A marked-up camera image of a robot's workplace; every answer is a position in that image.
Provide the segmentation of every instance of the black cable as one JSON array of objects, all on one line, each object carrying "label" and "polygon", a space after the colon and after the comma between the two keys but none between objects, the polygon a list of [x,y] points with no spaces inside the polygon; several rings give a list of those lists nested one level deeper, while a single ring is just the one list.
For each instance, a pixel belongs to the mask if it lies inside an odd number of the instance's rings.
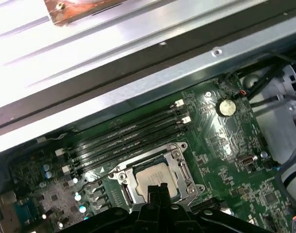
[{"label": "black cable", "polygon": [[[296,101],[296,96],[284,95],[284,100],[286,100],[286,101],[288,101],[288,100]],[[250,106],[252,108],[260,107],[260,106],[263,106],[265,104],[272,103],[272,102],[275,102],[275,101],[279,101],[279,98],[277,96],[269,97],[269,98],[267,98],[265,100],[251,103]]]},{"label": "black cable", "polygon": [[284,98],[286,100],[294,100],[294,101],[296,101],[296,96],[284,95]]},{"label": "black cable", "polygon": [[282,193],[282,195],[286,196],[291,204],[296,207],[296,200],[292,197],[292,195],[287,191],[286,187],[284,186],[284,183],[282,181],[282,175],[294,164],[296,164],[296,148],[293,151],[292,155],[289,157],[289,159],[280,166],[280,169],[278,170],[278,173],[275,176],[276,184]]},{"label": "black cable", "polygon": [[292,57],[292,59],[286,61],[286,60],[279,60],[276,62],[263,76],[261,79],[259,79],[258,82],[255,83],[255,85],[249,90],[247,98],[251,100],[254,98],[257,94],[259,94],[274,77],[278,77],[285,66],[290,65],[291,60],[296,60],[296,47],[294,47],[292,50],[286,52],[285,54],[282,54],[282,56],[286,57]]},{"label": "black cable", "polygon": [[286,180],[284,180],[284,186],[287,188],[289,184],[296,178],[296,171],[290,174]]},{"label": "black cable", "polygon": [[265,100],[262,100],[262,101],[259,101],[259,102],[255,102],[255,103],[251,103],[250,106],[252,108],[255,108],[255,107],[260,107],[260,106],[263,106],[265,104],[268,104],[268,103],[272,103],[272,102],[275,102],[275,101],[278,101],[279,98],[277,96],[273,96],[273,97],[269,97]]}]

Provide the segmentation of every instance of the white plastic part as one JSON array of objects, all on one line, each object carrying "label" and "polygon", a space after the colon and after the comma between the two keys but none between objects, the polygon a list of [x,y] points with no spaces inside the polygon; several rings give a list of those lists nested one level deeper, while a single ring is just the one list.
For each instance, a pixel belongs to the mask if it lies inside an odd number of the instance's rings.
[{"label": "white plastic part", "polygon": [[56,150],[55,154],[56,154],[56,156],[61,156],[61,155],[65,154],[64,149],[61,148],[61,149]]},{"label": "white plastic part", "polygon": [[178,100],[178,101],[175,101],[175,105],[176,105],[176,107],[182,106],[182,105],[184,105],[184,104],[185,104],[185,103],[183,102],[183,99]]}]

